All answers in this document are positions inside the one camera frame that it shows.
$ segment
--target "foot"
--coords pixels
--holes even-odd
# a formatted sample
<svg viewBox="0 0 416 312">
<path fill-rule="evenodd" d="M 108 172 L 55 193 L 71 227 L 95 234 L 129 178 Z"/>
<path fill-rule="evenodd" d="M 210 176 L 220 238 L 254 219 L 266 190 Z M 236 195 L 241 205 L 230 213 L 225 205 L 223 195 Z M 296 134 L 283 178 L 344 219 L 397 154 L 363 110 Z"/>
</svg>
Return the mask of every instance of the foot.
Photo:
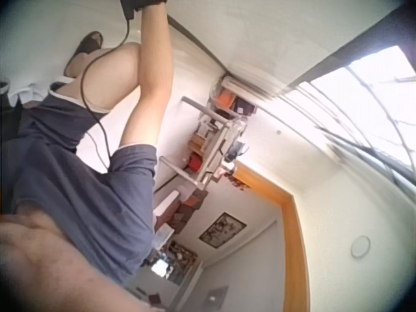
<svg viewBox="0 0 416 312">
<path fill-rule="evenodd" d="M 103 35 L 98 31 L 90 32 L 86 35 L 78 45 L 72 58 L 67 63 L 64 75 L 70 78 L 76 78 L 79 74 L 79 68 L 83 67 L 85 58 L 91 52 L 101 49 L 103 45 Z"/>
</svg>

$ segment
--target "black cable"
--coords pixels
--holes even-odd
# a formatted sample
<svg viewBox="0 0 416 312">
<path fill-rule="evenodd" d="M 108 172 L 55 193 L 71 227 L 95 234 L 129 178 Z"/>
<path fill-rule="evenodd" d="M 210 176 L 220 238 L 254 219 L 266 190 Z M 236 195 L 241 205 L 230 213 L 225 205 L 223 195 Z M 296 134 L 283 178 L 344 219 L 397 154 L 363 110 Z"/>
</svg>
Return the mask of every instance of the black cable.
<svg viewBox="0 0 416 312">
<path fill-rule="evenodd" d="M 97 153 L 97 156 L 98 156 L 99 160 L 101 161 L 101 163 L 103 164 L 103 166 L 106 169 L 108 169 L 109 167 L 107 167 L 107 165 L 105 164 L 104 160 L 101 158 L 101 155 L 99 154 L 97 142 L 94 140 L 94 138 L 92 137 L 92 135 L 90 133 L 86 132 L 85 134 L 88 135 L 90 137 L 90 139 L 92 140 L 92 143 L 94 143 L 94 146 L 96 147 L 96 153 Z"/>
<path fill-rule="evenodd" d="M 104 140 L 105 140 L 105 147 L 107 148 L 107 154 L 109 156 L 109 159 L 111 157 L 111 154 L 110 154 L 110 147 L 109 147 L 109 140 L 107 138 L 107 133 L 105 132 L 105 129 L 104 129 L 103 125 L 101 124 L 99 118 L 94 114 L 94 112 L 91 110 L 91 108 L 86 103 L 85 94 L 84 94 L 84 79 L 85 79 L 85 75 L 86 75 L 87 71 L 90 69 L 91 65 L 93 65 L 93 63 L 97 62 L 99 59 L 105 57 L 106 55 L 110 54 L 111 52 L 116 51 L 119 47 L 124 45 L 124 42 L 127 40 L 127 37 L 129 36 L 129 34 L 130 34 L 130 22 L 127 20 L 127 32 L 125 34 L 125 37 L 124 37 L 123 41 L 121 41 L 120 44 L 117 45 L 116 47 L 114 47 L 111 50 L 107 51 L 106 53 L 100 55 L 99 57 L 94 59 L 90 64 L 88 64 L 86 66 L 84 72 L 83 72 L 83 75 L 81 76 L 81 99 L 82 99 L 87 111 L 90 112 L 93 119 L 96 120 L 97 124 L 100 126 L 101 130 L 103 131 Z"/>
</svg>

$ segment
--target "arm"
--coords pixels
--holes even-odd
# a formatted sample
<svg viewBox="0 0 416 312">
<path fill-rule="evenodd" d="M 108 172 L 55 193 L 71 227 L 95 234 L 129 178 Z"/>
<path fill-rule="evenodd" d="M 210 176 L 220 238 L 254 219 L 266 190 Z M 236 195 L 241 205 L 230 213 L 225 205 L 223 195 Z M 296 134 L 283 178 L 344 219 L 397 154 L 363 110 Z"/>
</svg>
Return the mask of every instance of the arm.
<svg viewBox="0 0 416 312">
<path fill-rule="evenodd" d="M 130 115 L 120 146 L 156 146 L 173 80 L 172 46 L 164 3 L 142 11 L 142 47 L 138 78 L 141 95 Z"/>
<path fill-rule="evenodd" d="M 150 311 L 62 237 L 27 227 L 33 225 L 21 215 L 2 219 L 0 226 L 2 282 L 8 280 L 10 291 L 30 311 Z"/>
</svg>

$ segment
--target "sandal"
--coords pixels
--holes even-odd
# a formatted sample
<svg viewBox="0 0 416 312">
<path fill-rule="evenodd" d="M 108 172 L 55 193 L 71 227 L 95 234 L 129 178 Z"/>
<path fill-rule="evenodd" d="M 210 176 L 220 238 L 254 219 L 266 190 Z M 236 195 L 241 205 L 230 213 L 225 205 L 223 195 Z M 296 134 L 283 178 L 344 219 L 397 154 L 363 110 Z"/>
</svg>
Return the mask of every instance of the sandal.
<svg viewBox="0 0 416 312">
<path fill-rule="evenodd" d="M 68 69 L 68 66 L 71 64 L 72 60 L 79 54 L 79 53 L 86 53 L 90 54 L 91 52 L 94 52 L 95 50 L 101 49 L 103 46 L 103 35 L 99 31 L 92 31 L 88 35 L 86 35 L 78 45 L 77 49 L 75 50 L 75 53 L 72 55 L 70 60 L 65 66 L 64 70 L 64 76 L 69 77 L 67 75 L 66 70 Z"/>
</svg>

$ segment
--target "leg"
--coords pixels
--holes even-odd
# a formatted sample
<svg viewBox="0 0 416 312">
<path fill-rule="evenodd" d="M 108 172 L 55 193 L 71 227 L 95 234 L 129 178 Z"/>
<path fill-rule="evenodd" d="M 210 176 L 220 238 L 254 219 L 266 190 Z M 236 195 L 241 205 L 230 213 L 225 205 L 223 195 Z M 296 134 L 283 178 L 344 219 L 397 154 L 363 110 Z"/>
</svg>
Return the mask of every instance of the leg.
<svg viewBox="0 0 416 312">
<path fill-rule="evenodd" d="M 100 49 L 89 55 L 81 53 L 68 66 L 68 71 L 76 77 L 57 90 L 58 94 L 81 99 L 81 74 L 86 65 L 107 50 Z M 138 68 L 140 66 L 140 45 L 128 43 L 99 59 L 88 70 L 84 80 L 84 94 L 92 108 L 110 111 L 138 85 Z"/>
</svg>

